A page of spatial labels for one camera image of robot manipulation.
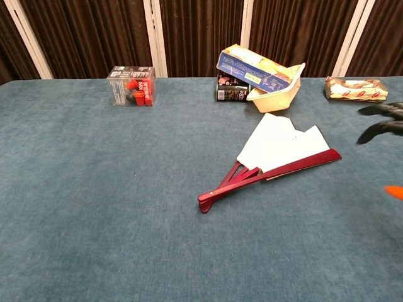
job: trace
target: blue carpet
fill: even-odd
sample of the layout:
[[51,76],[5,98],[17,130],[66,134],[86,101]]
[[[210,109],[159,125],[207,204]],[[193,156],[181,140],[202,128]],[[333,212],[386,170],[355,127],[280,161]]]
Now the blue carpet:
[[[403,77],[383,78],[388,103]],[[253,184],[203,215],[261,113],[215,79],[158,79],[153,108],[106,80],[0,87],[0,301],[402,301],[403,138],[302,79],[288,110],[343,159]]]

